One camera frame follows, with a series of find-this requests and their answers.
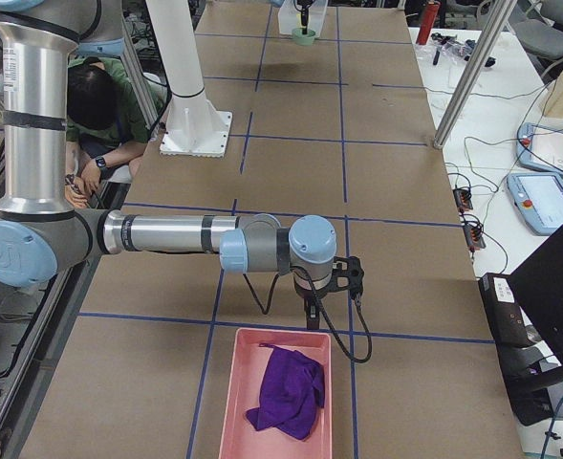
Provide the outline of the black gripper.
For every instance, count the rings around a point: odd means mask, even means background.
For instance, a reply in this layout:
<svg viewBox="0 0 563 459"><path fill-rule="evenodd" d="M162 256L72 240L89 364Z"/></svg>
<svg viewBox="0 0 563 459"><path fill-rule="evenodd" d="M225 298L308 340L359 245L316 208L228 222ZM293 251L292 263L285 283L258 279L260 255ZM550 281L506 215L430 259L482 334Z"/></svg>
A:
<svg viewBox="0 0 563 459"><path fill-rule="evenodd" d="M303 33L309 31L309 11L308 9L314 3L314 0L294 0L294 7L300 11L300 24Z"/></svg>
<svg viewBox="0 0 563 459"><path fill-rule="evenodd" d="M306 316L306 327L308 330L319 329L320 307L318 301L325 297L328 293L326 287L314 290L310 287L304 287L297 282L293 284L296 293L303 299L303 308Z"/></svg>

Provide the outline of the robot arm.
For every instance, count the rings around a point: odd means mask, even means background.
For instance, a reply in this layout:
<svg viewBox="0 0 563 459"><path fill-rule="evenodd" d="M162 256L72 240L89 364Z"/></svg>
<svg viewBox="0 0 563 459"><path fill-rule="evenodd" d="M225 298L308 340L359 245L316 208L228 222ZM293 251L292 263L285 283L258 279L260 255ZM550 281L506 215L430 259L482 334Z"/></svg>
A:
<svg viewBox="0 0 563 459"><path fill-rule="evenodd" d="M337 287L336 232L307 215L283 227L268 214L125 215L75 209L64 194L69 56L79 46L123 50L118 1L0 1L5 193L0 199L0 282L52 279L89 258L122 251L211 253L238 273L291 273L307 326L327 315Z"/></svg>

